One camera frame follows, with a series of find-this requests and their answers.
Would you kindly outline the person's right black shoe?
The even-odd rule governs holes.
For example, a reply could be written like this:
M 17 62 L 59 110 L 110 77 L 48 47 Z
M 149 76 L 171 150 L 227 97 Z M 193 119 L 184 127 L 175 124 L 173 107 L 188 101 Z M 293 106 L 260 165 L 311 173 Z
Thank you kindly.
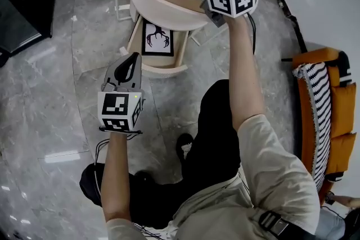
M 183 163 L 190 152 L 194 138 L 188 133 L 181 134 L 176 142 L 175 150 L 181 163 Z

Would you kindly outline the orange sofa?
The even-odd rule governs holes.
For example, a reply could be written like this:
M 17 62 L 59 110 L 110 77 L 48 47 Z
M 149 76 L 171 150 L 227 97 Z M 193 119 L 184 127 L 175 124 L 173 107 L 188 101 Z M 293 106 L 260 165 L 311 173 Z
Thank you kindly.
M 320 203 L 342 180 L 356 141 L 353 132 L 357 86 L 345 52 L 322 48 L 295 56 L 301 114 L 301 161 L 311 174 Z

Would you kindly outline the black white striped blanket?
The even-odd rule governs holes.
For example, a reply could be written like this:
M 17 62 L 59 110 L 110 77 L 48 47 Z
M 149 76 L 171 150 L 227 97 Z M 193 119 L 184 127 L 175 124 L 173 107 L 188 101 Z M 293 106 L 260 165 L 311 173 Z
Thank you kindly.
M 319 191 L 330 154 L 331 87 L 325 63 L 301 64 L 298 80 L 301 109 L 301 160 Z

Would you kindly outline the orange sofa cushion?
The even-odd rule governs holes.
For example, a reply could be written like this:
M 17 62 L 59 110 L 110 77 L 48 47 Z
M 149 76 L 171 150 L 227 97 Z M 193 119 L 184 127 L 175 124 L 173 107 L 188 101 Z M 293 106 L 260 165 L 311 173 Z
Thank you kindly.
M 326 175 L 347 171 L 356 135 L 356 133 L 344 134 L 331 139 Z
M 331 138 L 348 134 L 354 127 L 356 83 L 331 88 Z

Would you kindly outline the person's black trousers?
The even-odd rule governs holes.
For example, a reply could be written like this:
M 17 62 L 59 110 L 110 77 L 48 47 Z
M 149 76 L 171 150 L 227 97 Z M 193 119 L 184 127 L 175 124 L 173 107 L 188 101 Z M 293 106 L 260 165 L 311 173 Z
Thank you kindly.
M 229 81 L 219 80 L 201 100 L 198 132 L 181 163 L 183 179 L 157 184 L 141 173 L 129 175 L 131 221 L 164 229 L 190 197 L 237 175 L 241 162 L 238 143 L 232 125 Z

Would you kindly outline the person's beige shirt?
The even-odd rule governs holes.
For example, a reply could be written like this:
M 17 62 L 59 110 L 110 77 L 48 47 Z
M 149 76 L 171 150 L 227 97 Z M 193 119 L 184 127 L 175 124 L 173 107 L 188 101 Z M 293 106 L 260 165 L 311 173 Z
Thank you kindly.
M 190 197 L 165 227 L 172 240 L 291 240 L 315 233 L 320 205 L 303 163 L 285 151 L 267 118 L 238 130 L 240 167 L 232 179 Z M 146 240 L 139 224 L 106 221 L 109 240 Z

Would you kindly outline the person's left forearm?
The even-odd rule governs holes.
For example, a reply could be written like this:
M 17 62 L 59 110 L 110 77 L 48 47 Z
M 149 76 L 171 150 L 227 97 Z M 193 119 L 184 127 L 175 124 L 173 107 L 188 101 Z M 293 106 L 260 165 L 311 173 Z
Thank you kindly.
M 124 134 L 110 134 L 101 183 L 101 205 L 105 221 L 131 219 L 127 137 Z

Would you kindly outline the person's right forearm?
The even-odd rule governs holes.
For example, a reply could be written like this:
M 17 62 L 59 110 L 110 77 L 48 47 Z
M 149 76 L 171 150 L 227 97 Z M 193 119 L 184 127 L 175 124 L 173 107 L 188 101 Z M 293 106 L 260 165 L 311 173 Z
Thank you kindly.
M 229 30 L 229 102 L 235 130 L 252 116 L 264 114 L 265 105 L 248 25 L 243 16 L 225 18 Z

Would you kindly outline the cream wooden drawer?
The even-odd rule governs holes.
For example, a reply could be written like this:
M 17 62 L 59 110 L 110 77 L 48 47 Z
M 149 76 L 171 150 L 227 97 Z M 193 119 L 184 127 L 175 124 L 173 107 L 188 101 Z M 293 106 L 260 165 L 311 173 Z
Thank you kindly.
M 132 52 L 141 53 L 144 37 L 142 36 L 144 18 L 138 17 L 127 47 L 121 47 L 122 56 Z M 173 34 L 174 56 L 142 56 L 143 76 L 156 79 L 174 77 L 188 69 L 183 57 L 188 41 L 189 31 L 175 31 Z

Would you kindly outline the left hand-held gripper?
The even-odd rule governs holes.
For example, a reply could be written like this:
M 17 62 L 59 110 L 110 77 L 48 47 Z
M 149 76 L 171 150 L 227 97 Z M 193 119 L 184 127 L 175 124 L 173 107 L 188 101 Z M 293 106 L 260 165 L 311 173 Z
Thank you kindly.
M 105 84 L 97 95 L 97 116 L 102 132 L 138 132 L 137 120 L 143 110 L 141 87 L 142 58 L 138 52 L 122 56 L 111 64 Z

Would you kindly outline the black glass door cabinet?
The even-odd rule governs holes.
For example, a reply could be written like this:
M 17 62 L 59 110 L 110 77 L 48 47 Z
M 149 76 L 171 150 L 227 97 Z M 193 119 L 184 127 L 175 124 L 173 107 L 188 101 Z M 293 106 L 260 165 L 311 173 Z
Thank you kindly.
M 52 36 L 55 0 L 0 0 L 0 51 L 16 54 Z

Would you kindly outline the framed antler picture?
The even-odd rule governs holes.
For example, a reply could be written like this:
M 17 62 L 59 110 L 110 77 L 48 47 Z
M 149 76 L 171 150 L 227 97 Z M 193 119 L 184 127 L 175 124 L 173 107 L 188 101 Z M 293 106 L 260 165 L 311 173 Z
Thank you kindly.
M 174 56 L 174 31 L 157 26 L 143 19 L 142 55 Z

